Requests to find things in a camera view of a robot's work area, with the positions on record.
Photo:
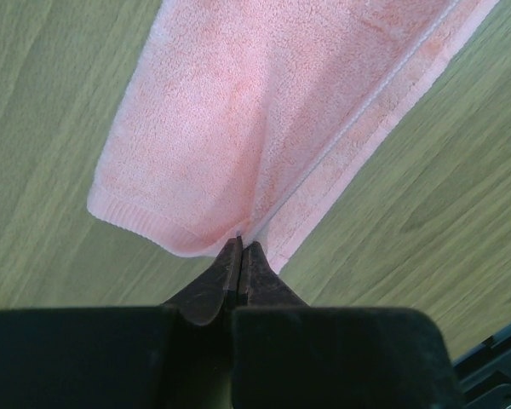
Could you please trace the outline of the pink towel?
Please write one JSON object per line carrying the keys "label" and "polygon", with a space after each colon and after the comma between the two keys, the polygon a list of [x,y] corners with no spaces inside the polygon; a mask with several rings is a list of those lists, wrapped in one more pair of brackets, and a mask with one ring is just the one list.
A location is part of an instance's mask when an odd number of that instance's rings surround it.
{"label": "pink towel", "polygon": [[177,256],[259,240],[279,271],[492,1],[165,1],[89,212]]}

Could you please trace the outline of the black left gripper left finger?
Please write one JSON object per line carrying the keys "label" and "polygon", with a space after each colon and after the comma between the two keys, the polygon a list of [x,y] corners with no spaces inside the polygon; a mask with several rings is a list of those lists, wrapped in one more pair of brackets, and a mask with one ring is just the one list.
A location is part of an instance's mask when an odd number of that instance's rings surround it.
{"label": "black left gripper left finger", "polygon": [[164,305],[177,308],[191,325],[210,325],[223,309],[228,311],[237,304],[241,267],[242,239],[229,239],[210,266]]}

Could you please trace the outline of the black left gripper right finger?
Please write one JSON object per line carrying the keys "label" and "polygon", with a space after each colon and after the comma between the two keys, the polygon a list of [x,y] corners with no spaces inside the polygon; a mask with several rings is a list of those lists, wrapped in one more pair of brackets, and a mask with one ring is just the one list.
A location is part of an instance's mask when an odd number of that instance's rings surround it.
{"label": "black left gripper right finger", "polygon": [[238,305],[248,307],[307,307],[271,269],[259,242],[243,250],[238,278]]}

